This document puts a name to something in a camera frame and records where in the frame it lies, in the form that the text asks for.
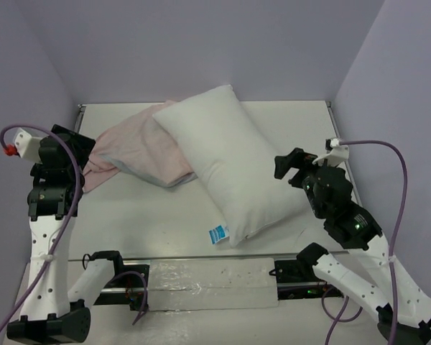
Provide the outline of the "blue and pink printed pillowcase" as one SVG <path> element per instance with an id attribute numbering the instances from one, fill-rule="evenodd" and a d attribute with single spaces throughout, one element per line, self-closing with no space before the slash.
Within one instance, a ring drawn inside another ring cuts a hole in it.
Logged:
<path id="1" fill-rule="evenodd" d="M 194 180 L 196 174 L 176 141 L 153 118 L 173 104 L 150 106 L 99 135 L 83 170 L 83 191 L 91 192 L 118 173 L 163 188 Z"/>

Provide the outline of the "white pillow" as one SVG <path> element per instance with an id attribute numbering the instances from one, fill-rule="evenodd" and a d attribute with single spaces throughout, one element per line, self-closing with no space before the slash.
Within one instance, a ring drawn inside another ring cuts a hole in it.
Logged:
<path id="1" fill-rule="evenodd" d="M 232 86 L 213 88 L 154 114 L 223 215 L 232 247 L 301 216 L 305 195 L 274 178 L 278 151 L 250 120 Z"/>

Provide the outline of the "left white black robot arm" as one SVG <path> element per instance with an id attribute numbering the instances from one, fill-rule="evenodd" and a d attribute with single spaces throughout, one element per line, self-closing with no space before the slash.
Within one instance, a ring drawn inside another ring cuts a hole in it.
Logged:
<path id="1" fill-rule="evenodd" d="M 64 127 L 34 134 L 36 127 L 18 124 L 8 155 L 33 162 L 27 196 L 32 249 L 29 283 L 17 301 L 18 319 L 6 336 L 21 344 L 83 343 L 91 327 L 91 307 L 103 287 L 120 285 L 126 268 L 117 251 L 96 252 L 86 271 L 68 287 L 70 237 L 85 183 L 83 169 L 94 140 Z"/>

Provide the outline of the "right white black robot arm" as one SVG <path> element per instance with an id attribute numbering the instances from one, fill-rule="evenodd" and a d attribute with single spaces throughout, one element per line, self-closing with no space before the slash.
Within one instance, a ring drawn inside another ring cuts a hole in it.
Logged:
<path id="1" fill-rule="evenodd" d="M 294 148 L 274 159 L 274 176 L 281 180 L 290 169 L 293 188 L 304 190 L 328 235 L 356 259 L 372 281 L 342 265 L 326 248 L 311 243 L 298 255 L 299 276 L 330 283 L 358 303 L 376 322 L 389 344 L 427 344 L 431 340 L 431 298 L 412 279 L 390 251 L 375 218 L 352 199 L 353 184 L 340 164 L 347 147 L 334 147 L 317 156 Z"/>

